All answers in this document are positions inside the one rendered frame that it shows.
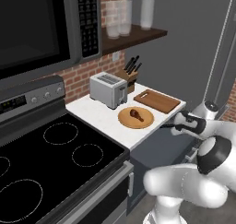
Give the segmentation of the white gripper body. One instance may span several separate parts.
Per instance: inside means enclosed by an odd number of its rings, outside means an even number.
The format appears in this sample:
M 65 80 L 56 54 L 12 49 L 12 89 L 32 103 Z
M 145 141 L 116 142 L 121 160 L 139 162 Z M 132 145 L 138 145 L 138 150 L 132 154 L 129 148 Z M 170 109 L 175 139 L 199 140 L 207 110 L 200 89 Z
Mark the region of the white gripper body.
M 194 121 L 190 118 L 188 111 L 178 112 L 173 119 L 173 127 L 171 133 L 174 136 L 186 134 L 187 131 L 194 126 Z

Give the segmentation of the dark grey drawer front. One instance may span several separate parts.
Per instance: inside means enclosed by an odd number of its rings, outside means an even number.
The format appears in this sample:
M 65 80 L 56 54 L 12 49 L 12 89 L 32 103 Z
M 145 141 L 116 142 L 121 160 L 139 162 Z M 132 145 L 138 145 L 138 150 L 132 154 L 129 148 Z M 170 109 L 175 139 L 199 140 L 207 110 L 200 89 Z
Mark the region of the dark grey drawer front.
M 130 154 L 135 173 L 158 167 L 172 165 L 187 147 L 187 135 L 174 136 L 170 128 L 157 129 Z

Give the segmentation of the round wooden plate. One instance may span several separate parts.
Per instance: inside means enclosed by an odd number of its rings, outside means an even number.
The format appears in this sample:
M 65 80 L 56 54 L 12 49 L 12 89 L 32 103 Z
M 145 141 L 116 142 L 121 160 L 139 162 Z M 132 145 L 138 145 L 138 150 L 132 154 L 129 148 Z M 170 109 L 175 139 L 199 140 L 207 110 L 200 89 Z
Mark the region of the round wooden plate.
M 138 111 L 139 115 L 144 119 L 143 122 L 140 122 L 138 119 L 136 119 L 135 117 L 132 117 L 130 115 L 130 111 L 132 109 Z M 150 125 L 153 124 L 154 116 L 149 110 L 147 110 L 145 108 L 127 107 L 127 108 L 122 109 L 118 113 L 118 121 L 122 125 L 129 127 L 129 128 L 143 129 L 143 128 L 149 127 Z

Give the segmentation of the brown wooden cutting board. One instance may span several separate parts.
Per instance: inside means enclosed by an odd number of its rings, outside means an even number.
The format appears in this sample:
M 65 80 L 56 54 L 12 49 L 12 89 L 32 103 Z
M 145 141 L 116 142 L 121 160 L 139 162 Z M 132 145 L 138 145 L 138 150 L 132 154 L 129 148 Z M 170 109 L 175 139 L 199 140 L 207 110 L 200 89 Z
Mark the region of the brown wooden cutting board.
M 146 89 L 134 97 L 134 100 L 159 112 L 168 114 L 181 102 L 150 89 Z

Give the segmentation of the brown piece of meat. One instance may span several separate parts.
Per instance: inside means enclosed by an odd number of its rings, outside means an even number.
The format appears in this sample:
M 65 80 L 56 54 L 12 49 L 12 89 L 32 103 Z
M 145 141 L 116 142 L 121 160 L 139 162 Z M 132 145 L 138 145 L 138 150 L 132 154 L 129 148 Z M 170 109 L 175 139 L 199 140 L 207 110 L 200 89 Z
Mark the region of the brown piece of meat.
M 143 121 L 144 121 L 144 119 L 139 115 L 138 111 L 136 111 L 136 110 L 134 110 L 134 109 L 132 109 L 132 110 L 130 111 L 130 115 L 131 115 L 132 117 L 135 117 L 136 119 L 138 119 L 140 122 L 143 122 Z

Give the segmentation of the wooden knife block with knives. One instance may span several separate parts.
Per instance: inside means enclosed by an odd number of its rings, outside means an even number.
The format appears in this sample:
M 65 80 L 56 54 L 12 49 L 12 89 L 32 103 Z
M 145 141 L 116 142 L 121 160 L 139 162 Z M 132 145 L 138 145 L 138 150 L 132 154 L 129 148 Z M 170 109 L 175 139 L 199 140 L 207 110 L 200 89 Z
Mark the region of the wooden knife block with knives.
M 116 74 L 117 77 L 122 78 L 127 82 L 127 93 L 131 93 L 135 90 L 135 82 L 138 76 L 137 69 L 141 66 L 136 64 L 138 59 L 139 56 L 132 57 L 125 68 L 122 68 Z

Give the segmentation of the silver toaster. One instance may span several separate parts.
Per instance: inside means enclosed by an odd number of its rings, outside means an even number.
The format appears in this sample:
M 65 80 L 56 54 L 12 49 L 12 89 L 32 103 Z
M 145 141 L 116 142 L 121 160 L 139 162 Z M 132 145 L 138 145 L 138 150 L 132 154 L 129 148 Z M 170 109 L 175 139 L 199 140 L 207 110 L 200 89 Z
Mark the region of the silver toaster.
M 127 102 L 127 81 L 100 72 L 89 79 L 89 96 L 114 110 Z

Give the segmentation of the grey fridge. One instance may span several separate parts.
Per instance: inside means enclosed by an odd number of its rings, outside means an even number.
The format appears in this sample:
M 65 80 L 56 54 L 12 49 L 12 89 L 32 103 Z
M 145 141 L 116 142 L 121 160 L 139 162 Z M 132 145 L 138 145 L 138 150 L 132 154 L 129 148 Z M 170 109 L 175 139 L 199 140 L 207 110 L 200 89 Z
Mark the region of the grey fridge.
M 140 22 L 141 0 L 133 1 Z M 165 37 L 125 50 L 139 56 L 137 82 L 186 102 L 188 111 L 204 99 L 218 40 L 230 0 L 155 0 L 153 26 Z

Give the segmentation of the black glass hob stove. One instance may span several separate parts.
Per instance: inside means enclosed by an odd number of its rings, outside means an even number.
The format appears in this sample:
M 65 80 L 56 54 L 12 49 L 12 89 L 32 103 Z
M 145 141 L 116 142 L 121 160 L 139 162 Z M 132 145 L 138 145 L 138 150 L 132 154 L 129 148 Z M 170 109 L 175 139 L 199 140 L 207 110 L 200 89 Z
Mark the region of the black glass hob stove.
M 64 97 L 59 76 L 0 82 L 0 224 L 57 224 L 129 161 L 126 147 L 69 112 Z M 125 224 L 133 182 L 131 172 L 76 224 Z

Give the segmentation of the clear drinking glass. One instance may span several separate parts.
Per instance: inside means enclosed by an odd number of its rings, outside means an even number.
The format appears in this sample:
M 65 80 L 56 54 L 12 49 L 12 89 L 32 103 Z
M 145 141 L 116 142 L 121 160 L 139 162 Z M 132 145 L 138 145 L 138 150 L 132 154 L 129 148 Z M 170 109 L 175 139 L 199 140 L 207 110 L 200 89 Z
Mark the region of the clear drinking glass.
M 110 39 L 117 39 L 119 37 L 118 24 L 116 2 L 108 1 L 106 3 L 106 31 Z
M 150 29 L 153 23 L 155 0 L 142 0 L 140 26 L 142 29 Z
M 122 36 L 128 36 L 132 25 L 132 1 L 121 0 L 118 3 L 118 30 Z

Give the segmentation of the black microwave oven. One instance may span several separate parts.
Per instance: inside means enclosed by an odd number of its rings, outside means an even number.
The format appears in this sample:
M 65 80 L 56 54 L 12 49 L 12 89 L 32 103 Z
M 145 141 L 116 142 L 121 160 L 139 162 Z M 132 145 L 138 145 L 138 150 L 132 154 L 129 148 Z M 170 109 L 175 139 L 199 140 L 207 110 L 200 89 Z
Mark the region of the black microwave oven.
M 100 0 L 0 0 L 0 80 L 101 56 Z

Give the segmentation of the dark wooden wall shelf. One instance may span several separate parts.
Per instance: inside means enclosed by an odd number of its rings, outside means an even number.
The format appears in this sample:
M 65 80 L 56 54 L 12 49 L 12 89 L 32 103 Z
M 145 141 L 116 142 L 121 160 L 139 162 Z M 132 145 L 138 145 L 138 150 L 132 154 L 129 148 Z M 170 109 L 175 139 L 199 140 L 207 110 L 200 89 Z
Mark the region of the dark wooden wall shelf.
M 102 54 L 106 55 L 127 49 L 129 47 L 152 41 L 166 36 L 168 31 L 163 29 L 143 30 L 140 26 L 133 25 L 129 36 L 120 36 L 118 39 L 110 39 L 105 28 L 101 29 Z

